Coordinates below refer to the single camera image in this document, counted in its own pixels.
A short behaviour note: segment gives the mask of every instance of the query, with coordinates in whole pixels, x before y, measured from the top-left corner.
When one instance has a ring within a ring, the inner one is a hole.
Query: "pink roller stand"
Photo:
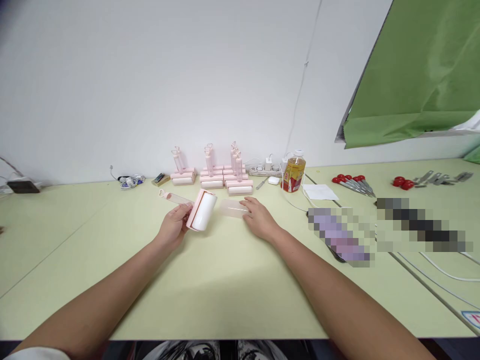
[[[249,180],[245,165],[242,163],[241,153],[235,142],[231,144],[230,165],[213,165],[214,149],[211,143],[207,144],[204,150],[206,167],[200,172],[202,189],[221,189],[225,186],[230,196],[253,193],[254,182]]]
[[[195,183],[197,172],[193,167],[185,167],[182,162],[182,152],[178,146],[172,150],[173,160],[175,161],[176,171],[170,174],[173,185],[192,185]]]

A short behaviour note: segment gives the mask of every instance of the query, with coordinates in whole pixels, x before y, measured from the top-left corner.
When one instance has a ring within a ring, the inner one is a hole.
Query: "black device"
[[[30,180],[13,180],[6,183],[16,194],[38,194],[40,190]]]

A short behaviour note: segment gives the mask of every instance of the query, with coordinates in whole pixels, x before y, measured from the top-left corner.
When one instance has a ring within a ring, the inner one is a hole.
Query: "white paper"
[[[333,190],[327,185],[322,184],[304,184],[303,189],[310,198],[310,200],[338,200]]]

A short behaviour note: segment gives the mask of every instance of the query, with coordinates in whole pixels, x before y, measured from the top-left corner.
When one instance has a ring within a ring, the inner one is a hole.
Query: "small box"
[[[160,185],[165,184],[169,180],[170,176],[165,176],[165,174],[161,172],[156,178],[151,181],[151,183],[156,187],[159,187]]]

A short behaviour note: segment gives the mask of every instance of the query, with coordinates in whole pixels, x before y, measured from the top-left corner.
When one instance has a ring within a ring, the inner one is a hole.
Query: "charger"
[[[265,158],[265,170],[266,171],[272,170],[272,155],[273,154],[270,154],[269,157]]]

